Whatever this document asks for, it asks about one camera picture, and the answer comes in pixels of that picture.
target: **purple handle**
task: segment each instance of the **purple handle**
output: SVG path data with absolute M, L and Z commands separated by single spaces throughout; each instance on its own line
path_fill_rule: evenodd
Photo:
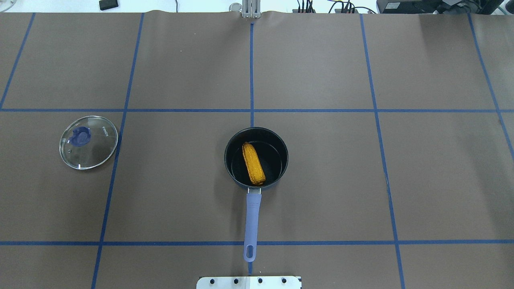
M 246 194 L 246 227 L 245 247 L 243 258 L 246 262 L 253 262 L 257 251 L 257 228 L 259 226 L 259 208 L 261 207 L 261 190 L 259 193 L 248 190 Z

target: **glass lid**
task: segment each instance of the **glass lid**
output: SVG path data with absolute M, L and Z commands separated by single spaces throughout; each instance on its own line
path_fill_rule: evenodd
M 74 121 L 64 131 L 59 143 L 63 161 L 78 170 L 103 164 L 113 155 L 118 144 L 118 131 L 101 116 L 86 116 Z

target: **blue lid knob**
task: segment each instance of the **blue lid knob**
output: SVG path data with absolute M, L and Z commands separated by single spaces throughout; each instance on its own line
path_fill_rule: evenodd
M 69 138 L 68 142 L 74 147 L 81 147 L 86 145 L 91 140 L 91 132 L 87 127 L 78 127 L 73 130 L 73 135 Z

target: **corn cob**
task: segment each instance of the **corn cob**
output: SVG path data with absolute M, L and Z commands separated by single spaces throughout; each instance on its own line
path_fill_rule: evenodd
M 257 152 L 250 143 L 245 142 L 243 144 L 243 158 L 245 159 L 246 169 L 248 170 L 252 184 L 262 186 L 266 180 L 266 176 L 262 170 Z

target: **blue tape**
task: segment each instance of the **blue tape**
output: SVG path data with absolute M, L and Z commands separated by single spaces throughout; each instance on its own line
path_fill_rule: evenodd
M 132 68 L 131 68 L 131 72 L 130 72 L 130 78 L 128 80 L 127 94 L 125 97 L 125 108 L 124 108 L 124 112 L 123 112 L 123 117 L 121 118 L 120 133 L 119 133 L 119 137 L 118 137 L 118 147 L 116 149 L 116 155 L 114 157 L 113 172 L 111 174 L 111 183 L 109 184 L 109 192 L 107 194 L 107 202 L 105 204 L 105 212 L 103 215 L 102 231 L 100 233 L 100 244 L 98 245 L 97 258 L 96 258 L 96 262 L 95 262 L 95 270 L 93 272 L 93 280 L 91 282 L 91 289 L 94 289 L 96 287 L 98 269 L 100 267 L 100 259 L 102 258 L 103 240 L 105 238 L 105 229 L 107 227 L 107 217 L 109 216 L 109 208 L 111 206 L 111 198 L 113 195 L 114 180 L 116 178 L 116 170 L 118 168 L 118 159 L 119 159 L 120 150 L 121 150 L 121 142 L 123 140 L 123 130 L 125 128 L 127 109 L 129 107 L 130 92 L 132 89 L 132 80 L 134 78 L 134 70 L 136 68 L 137 52 L 139 50 L 139 41 L 141 40 L 141 31 L 143 29 L 143 20 L 144 20 L 144 13 L 141 13 L 141 19 L 139 20 L 139 30 L 137 32 L 136 48 L 134 49 L 134 58 L 132 59 Z
M 250 24 L 250 127 L 254 125 L 255 106 L 253 102 L 253 23 Z
M 2 112 L 248 113 L 252 109 L 0 109 Z M 376 109 L 379 113 L 496 113 L 496 110 Z M 514 110 L 500 110 L 513 113 Z M 255 113 L 373 113 L 375 109 L 253 109 Z
M 5 85 L 4 94 L 2 95 L 2 99 L 0 100 L 0 109 L 4 106 L 5 98 L 7 97 L 7 92 L 9 91 L 9 87 L 11 86 L 12 78 L 14 77 L 14 72 L 16 72 L 16 67 L 18 66 L 18 61 L 20 61 L 20 57 L 22 56 L 23 48 L 25 47 L 25 43 L 27 42 L 27 38 L 29 37 L 30 29 L 32 28 L 32 23 L 34 23 L 35 13 L 32 14 L 30 18 L 29 25 L 27 26 L 27 31 L 25 31 L 25 36 L 23 37 L 22 44 L 20 49 L 18 50 L 18 54 L 16 55 L 16 59 L 14 60 L 14 64 L 12 65 L 11 74 L 9 75 L 9 79 L 7 80 L 7 84 Z
M 243 246 L 243 241 L 104 241 L 105 246 Z M 514 239 L 455 239 L 455 240 L 376 240 L 376 241 L 258 241 L 259 246 L 380 246 L 380 245 L 447 245 L 447 244 L 514 244 Z M 99 246 L 100 242 L 75 241 L 0 241 L 0 246 Z
M 471 34 L 473 35 L 473 41 L 475 42 L 476 53 L 479 56 L 480 65 L 482 66 L 485 80 L 487 81 L 487 86 L 489 87 L 489 92 L 491 93 L 492 101 L 494 103 L 494 107 L 496 108 L 496 113 L 498 114 L 498 118 L 500 119 L 500 124 L 502 125 L 503 134 L 505 135 L 505 140 L 507 141 L 507 146 L 509 147 L 509 150 L 510 150 L 510 156 L 512 157 L 512 160 L 514 160 L 514 148 L 512 147 L 512 142 L 510 142 L 509 134 L 507 132 L 507 128 L 505 127 L 505 122 L 503 121 L 502 113 L 500 111 L 500 106 L 498 105 L 498 101 L 496 100 L 496 95 L 494 94 L 494 90 L 492 89 L 491 80 L 489 79 L 489 73 L 487 73 L 484 59 L 482 58 L 482 53 L 480 52 L 479 43 L 478 43 L 478 40 L 476 39 L 476 33 L 475 33 L 475 27 L 473 26 L 473 20 L 471 19 L 471 14 L 469 14 L 469 13 L 468 13 L 468 21 L 469 21 L 469 27 L 471 28 Z
M 377 110 L 377 101 L 375 98 L 375 86 L 373 84 L 373 76 L 371 74 L 371 64 L 370 64 L 370 55 L 368 53 L 368 42 L 366 41 L 366 32 L 364 28 L 364 19 L 362 18 L 362 14 L 359 14 L 360 17 L 360 27 L 362 30 L 362 41 L 364 43 L 364 54 L 366 56 L 366 66 L 368 67 L 368 78 L 370 81 L 370 90 L 371 90 L 371 98 L 373 100 L 373 109 L 375 110 L 375 123 L 377 125 L 377 134 L 378 134 L 378 143 L 380 145 L 380 155 L 382 157 L 382 168 L 385 175 L 385 183 L 387 186 L 387 194 L 389 199 L 389 214 L 391 215 L 391 226 L 393 228 L 393 237 L 394 241 L 398 241 L 398 232 L 396 231 L 396 220 L 394 217 L 394 208 L 393 208 L 393 198 L 391 196 L 391 186 L 389 184 L 389 174 L 387 172 L 387 163 L 386 163 L 386 155 L 384 154 L 384 147 L 382 141 L 382 131 L 380 129 L 380 119 L 378 118 L 378 110 Z M 401 254 L 400 254 L 400 246 L 395 244 L 396 249 L 396 261 L 398 263 L 398 273 L 400 277 L 400 285 L 401 289 L 405 289 L 405 279 L 403 277 L 403 266 L 401 263 Z

